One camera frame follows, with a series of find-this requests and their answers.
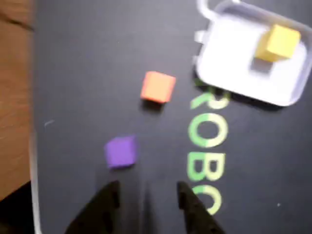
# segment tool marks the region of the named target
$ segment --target plastic tray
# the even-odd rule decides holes
[[[211,21],[196,61],[199,78],[278,106],[297,102],[312,68],[312,29],[238,0],[221,2],[215,12],[207,3],[197,2],[200,12]],[[276,23],[301,33],[294,56],[276,63],[254,58],[261,36]]]

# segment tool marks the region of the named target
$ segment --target wooden table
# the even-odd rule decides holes
[[[28,0],[0,0],[0,13],[29,23]],[[29,181],[31,31],[0,18],[0,200]]]

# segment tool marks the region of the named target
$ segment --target cube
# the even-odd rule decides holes
[[[258,45],[255,57],[269,62],[290,59],[300,42],[298,31],[280,25],[273,25]]]
[[[136,162],[135,136],[116,137],[104,146],[109,168],[131,166]]]
[[[176,78],[160,73],[147,72],[143,82],[141,98],[165,103],[170,101]]]

